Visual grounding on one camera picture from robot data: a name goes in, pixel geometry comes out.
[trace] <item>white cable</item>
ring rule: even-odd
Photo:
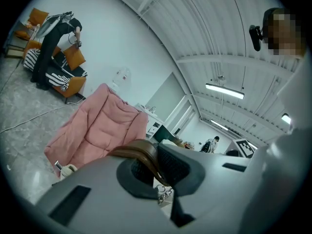
[[[52,111],[54,111],[54,110],[61,109],[61,108],[64,108],[64,107],[68,107],[68,106],[71,106],[72,104],[77,105],[77,104],[78,104],[79,102],[81,102],[84,98],[85,98],[85,97],[83,97],[80,101],[78,101],[78,102],[76,102],[76,103],[68,102],[68,105],[66,105],[66,106],[62,106],[62,107],[58,107],[58,108],[52,109],[52,110],[47,111],[47,112],[45,112],[45,113],[43,113],[43,114],[41,114],[41,115],[37,115],[37,116],[35,116],[35,117],[33,117],[33,118],[27,120],[27,121],[24,121],[24,122],[22,122],[22,123],[19,123],[19,124],[17,124],[17,125],[14,126],[14,127],[10,127],[10,128],[4,129],[4,130],[2,130],[2,131],[0,132],[0,134],[4,133],[4,132],[7,131],[7,130],[11,130],[11,129],[13,129],[13,128],[16,128],[16,127],[18,127],[18,126],[21,126],[22,124],[28,123],[28,122],[30,122],[31,120],[33,120],[33,119],[35,119],[35,118],[38,118],[38,117],[40,117],[40,116],[42,116],[42,115],[45,115],[45,114],[47,114],[47,113],[49,113],[49,112],[52,112]]]

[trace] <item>black slot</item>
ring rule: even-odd
[[[67,226],[90,190],[84,186],[76,186],[49,216],[61,225]]]
[[[230,163],[225,163],[223,167],[229,168],[238,172],[242,172],[242,173],[246,170],[246,166],[240,166],[240,165],[235,165],[235,164],[230,164]]]

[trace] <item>brown strap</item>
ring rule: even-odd
[[[169,186],[159,175],[158,152],[151,142],[144,139],[136,139],[125,146],[114,148],[108,155],[138,159],[148,167],[160,183]]]

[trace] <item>pink chair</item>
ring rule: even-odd
[[[144,139],[147,122],[146,113],[128,105],[102,84],[58,130],[44,153],[53,167],[58,160],[62,166],[73,164],[80,168],[105,157],[117,146]]]

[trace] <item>fluorescent light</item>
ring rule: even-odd
[[[234,96],[234,97],[239,98],[239,99],[243,99],[244,96],[245,96],[241,92],[238,92],[238,91],[235,91],[235,90],[232,90],[232,89],[229,89],[229,88],[224,88],[224,87],[220,87],[220,86],[216,86],[216,85],[211,85],[211,84],[208,84],[208,83],[206,83],[206,88],[210,89],[210,90],[218,91],[218,92],[221,92],[221,93],[225,93],[227,95]]]
[[[219,123],[217,123],[217,122],[215,122],[214,120],[211,120],[211,122],[213,123],[213,124],[216,124],[217,126],[219,126],[219,127],[222,127],[224,130],[228,130],[226,127],[224,127],[224,126],[222,126],[222,125],[220,125]]]
[[[248,144],[249,144],[252,148],[254,148],[255,150],[258,149],[256,146],[252,145],[250,142],[248,142]]]
[[[283,114],[282,120],[285,121],[285,122],[287,122],[288,124],[290,124],[291,121],[292,121],[292,119],[289,118],[288,114]]]

